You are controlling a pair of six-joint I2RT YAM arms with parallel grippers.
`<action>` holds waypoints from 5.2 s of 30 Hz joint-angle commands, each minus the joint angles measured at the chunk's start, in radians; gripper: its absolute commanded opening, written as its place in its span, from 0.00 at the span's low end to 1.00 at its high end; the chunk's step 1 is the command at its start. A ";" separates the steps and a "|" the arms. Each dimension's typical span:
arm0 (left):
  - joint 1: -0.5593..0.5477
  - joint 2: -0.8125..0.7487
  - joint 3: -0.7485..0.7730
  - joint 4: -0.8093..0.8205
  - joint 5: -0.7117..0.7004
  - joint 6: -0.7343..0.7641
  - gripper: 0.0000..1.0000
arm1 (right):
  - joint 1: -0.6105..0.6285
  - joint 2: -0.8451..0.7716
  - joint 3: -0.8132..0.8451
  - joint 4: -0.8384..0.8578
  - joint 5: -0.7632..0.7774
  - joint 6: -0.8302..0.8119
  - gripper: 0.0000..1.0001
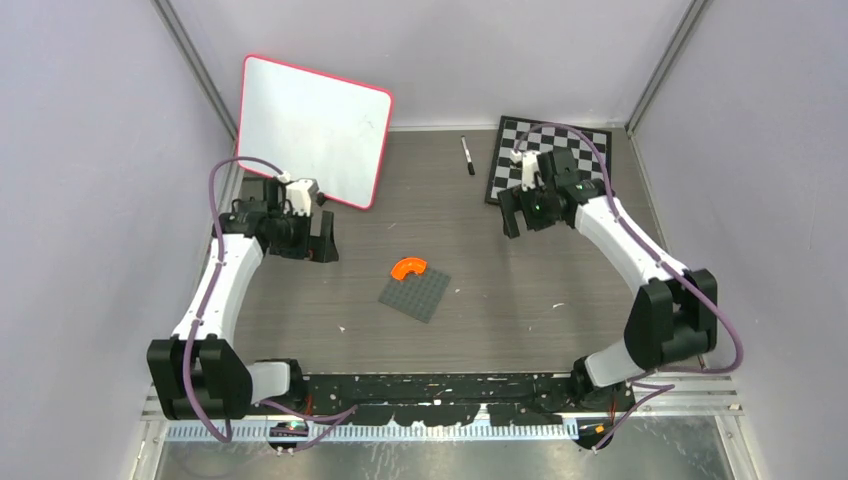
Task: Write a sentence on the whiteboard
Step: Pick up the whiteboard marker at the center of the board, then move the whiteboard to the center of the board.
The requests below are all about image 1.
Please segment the white marker pen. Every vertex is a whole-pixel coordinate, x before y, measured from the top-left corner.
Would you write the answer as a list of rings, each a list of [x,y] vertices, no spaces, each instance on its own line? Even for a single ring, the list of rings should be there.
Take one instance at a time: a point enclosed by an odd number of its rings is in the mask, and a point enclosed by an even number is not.
[[[467,172],[470,176],[475,176],[476,175],[475,167],[474,167],[474,164],[473,164],[473,159],[472,159],[472,155],[470,153],[470,149],[468,147],[466,136],[462,135],[460,137],[460,141],[461,141],[463,153],[464,153],[464,156],[465,156],[465,159],[466,159]]]

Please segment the white board with pink frame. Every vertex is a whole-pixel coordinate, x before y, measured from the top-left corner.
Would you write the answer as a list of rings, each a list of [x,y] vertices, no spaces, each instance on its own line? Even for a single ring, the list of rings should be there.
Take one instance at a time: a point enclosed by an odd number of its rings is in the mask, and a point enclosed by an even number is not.
[[[331,200],[374,204],[394,97],[388,90],[259,55],[243,62],[236,153],[263,176],[317,181]]]

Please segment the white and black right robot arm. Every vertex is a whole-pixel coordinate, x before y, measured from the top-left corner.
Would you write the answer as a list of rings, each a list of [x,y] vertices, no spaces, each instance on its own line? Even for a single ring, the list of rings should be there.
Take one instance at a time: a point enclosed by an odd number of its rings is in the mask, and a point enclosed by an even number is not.
[[[570,402],[596,410],[625,381],[712,351],[717,281],[706,269],[691,270],[667,255],[633,224],[602,179],[584,179],[567,149],[513,151],[518,185],[499,192],[504,234],[519,236],[518,214],[529,231],[559,222],[590,240],[622,276],[633,304],[618,342],[576,360],[566,382]]]

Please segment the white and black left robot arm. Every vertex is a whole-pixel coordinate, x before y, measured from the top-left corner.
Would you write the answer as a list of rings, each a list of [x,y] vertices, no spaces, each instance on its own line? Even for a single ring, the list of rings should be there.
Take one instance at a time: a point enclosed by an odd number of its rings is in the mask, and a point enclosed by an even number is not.
[[[339,258],[334,214],[291,212],[287,202],[236,199],[218,217],[198,289],[167,339],[146,359],[164,416],[170,420],[236,420],[268,399],[280,412],[298,412],[306,382],[294,359],[246,364],[233,348],[247,288],[268,256],[318,263]]]

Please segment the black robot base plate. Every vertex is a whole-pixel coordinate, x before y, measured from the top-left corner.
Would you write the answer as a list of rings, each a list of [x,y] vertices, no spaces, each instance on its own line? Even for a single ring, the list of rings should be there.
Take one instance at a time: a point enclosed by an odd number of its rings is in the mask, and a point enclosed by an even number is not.
[[[558,373],[313,374],[273,402],[313,416],[355,411],[358,426],[468,425],[487,413],[494,426],[553,425],[561,414],[598,414],[609,420],[635,404],[624,385],[582,397]]]

